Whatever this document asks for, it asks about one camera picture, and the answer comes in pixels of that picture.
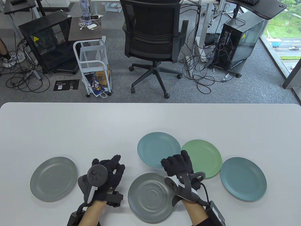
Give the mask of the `person's right hand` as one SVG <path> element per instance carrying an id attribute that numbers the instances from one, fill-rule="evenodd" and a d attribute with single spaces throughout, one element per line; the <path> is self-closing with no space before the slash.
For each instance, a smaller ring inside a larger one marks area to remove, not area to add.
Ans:
<path id="1" fill-rule="evenodd" d="M 180 154 L 162 159 L 161 165 L 169 177 L 194 173 L 190 156 L 186 150 L 181 150 Z"/>

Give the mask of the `person's left hand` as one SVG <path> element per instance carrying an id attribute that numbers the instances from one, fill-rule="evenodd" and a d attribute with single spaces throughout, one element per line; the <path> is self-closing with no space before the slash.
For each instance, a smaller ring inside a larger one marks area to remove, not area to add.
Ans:
<path id="1" fill-rule="evenodd" d="M 103 165 L 108 171 L 107 181 L 94 192 L 93 201 L 105 201 L 107 194 L 112 194 L 119 185 L 125 171 L 125 165 L 119 163 L 120 159 L 121 155 L 115 155 L 110 160 L 92 161 L 92 166 Z"/>

